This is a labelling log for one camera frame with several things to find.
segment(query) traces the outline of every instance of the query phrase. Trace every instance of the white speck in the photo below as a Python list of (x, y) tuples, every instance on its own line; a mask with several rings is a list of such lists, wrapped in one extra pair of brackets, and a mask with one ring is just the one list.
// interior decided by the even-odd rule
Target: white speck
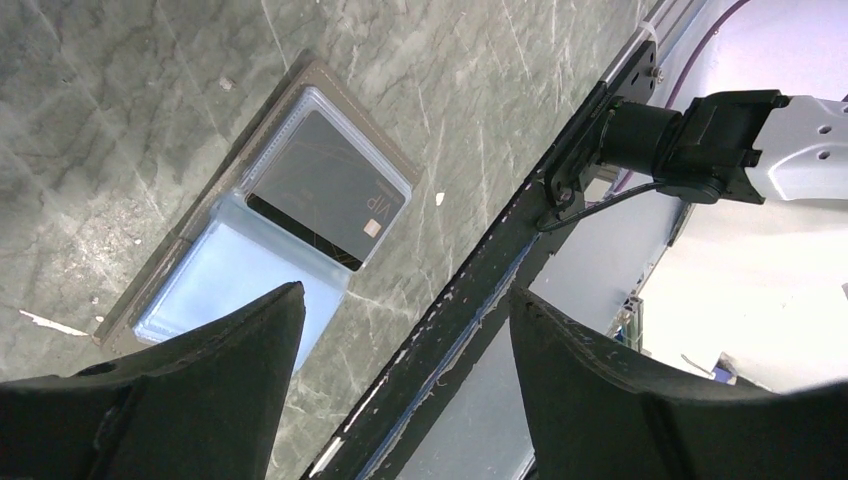
[(218, 86), (221, 87), (221, 90), (223, 90), (225, 92), (229, 92), (230, 90), (233, 89), (233, 86), (235, 86), (235, 84), (229, 78), (221, 77), (221, 79), (218, 80)]
[(77, 330), (76, 328), (71, 328), (67, 325), (62, 325), (61, 323), (54, 322), (53, 320), (47, 320), (44, 317), (39, 317), (38, 315), (34, 315), (32, 313), (25, 312), (23, 310), (18, 310), (18, 311), (21, 312), (21, 315), (25, 315), (25, 316), (29, 317), (30, 319), (32, 319), (32, 323), (38, 325), (39, 327), (52, 328), (53, 330), (56, 330), (56, 331), (59, 331), (59, 332), (62, 332), (62, 333), (68, 334), (68, 335), (73, 335), (75, 337), (87, 337), (88, 336), (87, 333), (81, 332), (81, 331)]

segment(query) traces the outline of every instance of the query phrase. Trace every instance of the card chip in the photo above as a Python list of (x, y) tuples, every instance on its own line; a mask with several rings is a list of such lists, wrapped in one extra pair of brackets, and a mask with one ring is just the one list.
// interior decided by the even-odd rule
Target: card chip
[(377, 238), (377, 234), (380, 233), (380, 229), (382, 228), (383, 226), (372, 218), (371, 220), (368, 220), (368, 223), (365, 224), (365, 228), (363, 230), (365, 230), (365, 233), (367, 233), (369, 237)]

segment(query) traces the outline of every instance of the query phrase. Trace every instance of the marble table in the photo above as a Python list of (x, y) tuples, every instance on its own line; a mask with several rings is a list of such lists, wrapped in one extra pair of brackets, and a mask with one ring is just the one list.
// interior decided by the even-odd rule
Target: marble table
[(268, 476), (299, 476), (650, 3), (4, 2), (0, 380), (106, 358), (90, 334), (310, 49), (424, 175), (292, 379)]

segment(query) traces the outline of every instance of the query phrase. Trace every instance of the blue strip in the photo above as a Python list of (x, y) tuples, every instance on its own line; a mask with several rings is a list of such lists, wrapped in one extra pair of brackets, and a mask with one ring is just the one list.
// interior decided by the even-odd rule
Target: blue strip
[(489, 310), (489, 308), (491, 308), (495, 304), (497, 299), (500, 297), (501, 293), (503, 293), (503, 291), (509, 287), (509, 280), (512, 278), (513, 274), (518, 270), (518, 267), (521, 265), (521, 262), (530, 252), (530, 248), (533, 247), (533, 245), (536, 243), (536, 240), (539, 238), (539, 235), (540, 234), (536, 234), (536, 236), (533, 237), (533, 240), (531, 240), (530, 243), (528, 243), (527, 246), (525, 246), (524, 249), (521, 250), (521, 252), (518, 254), (518, 257), (516, 257), (516, 259), (510, 264), (504, 276), (501, 277), (500, 281), (495, 286), (494, 292), (489, 295), (488, 298), (486, 298), (486, 301), (483, 303), (483, 306), (477, 309), (477, 312), (475, 312), (474, 314), (474, 318), (471, 320), (468, 326), (465, 327), (465, 330), (463, 330), (462, 334), (459, 336), (456, 342), (454, 342), (450, 350), (448, 350), (448, 353), (444, 356), (444, 358), (442, 358), (442, 361), (439, 362), (439, 365), (433, 371), (434, 374), (431, 375), (427, 383), (425, 383), (421, 387), (421, 390), (418, 391), (418, 394), (412, 400), (412, 403), (410, 403), (409, 406), (406, 407), (406, 410), (403, 412), (403, 415), (400, 416), (397, 423), (395, 423), (395, 426), (392, 427), (389, 434), (383, 440), (383, 443), (380, 444), (380, 447), (368, 460), (368, 463), (365, 465), (365, 468), (363, 468), (362, 471), (359, 472), (359, 475), (357, 475), (356, 480), (364, 480), (368, 473), (371, 472), (371, 469), (377, 465), (377, 462), (382, 458), (383, 454), (388, 449), (392, 439), (394, 439), (395, 436), (400, 433), (400, 430), (403, 425), (412, 416), (413, 412), (418, 407), (418, 405), (433, 389), (433, 386), (436, 384), (436, 381), (439, 379), (442, 373), (444, 373), (448, 364), (453, 361), (453, 359), (456, 358), (457, 355), (462, 353), (461, 349), (463, 344), (465, 344), (466, 340), (468, 340), (468, 338), (471, 336), (471, 333), (474, 331), (477, 325), (482, 322), (483, 315)]

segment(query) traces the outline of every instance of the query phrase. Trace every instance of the black card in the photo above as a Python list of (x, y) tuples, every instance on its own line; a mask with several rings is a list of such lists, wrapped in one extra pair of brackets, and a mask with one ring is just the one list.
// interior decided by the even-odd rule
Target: black card
[(403, 195), (320, 112), (308, 113), (247, 197), (257, 213), (358, 270)]

